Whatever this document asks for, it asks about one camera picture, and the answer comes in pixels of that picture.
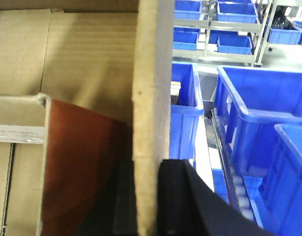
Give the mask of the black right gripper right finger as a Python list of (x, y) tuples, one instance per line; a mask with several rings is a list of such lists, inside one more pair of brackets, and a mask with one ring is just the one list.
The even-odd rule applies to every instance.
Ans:
[(159, 236), (269, 236), (215, 194), (185, 160), (166, 159), (157, 187)]

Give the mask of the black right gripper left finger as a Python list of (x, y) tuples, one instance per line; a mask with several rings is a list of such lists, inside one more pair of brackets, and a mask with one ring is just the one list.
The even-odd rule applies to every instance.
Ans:
[(93, 207), (74, 233), (76, 236), (136, 236), (134, 165), (122, 160)]

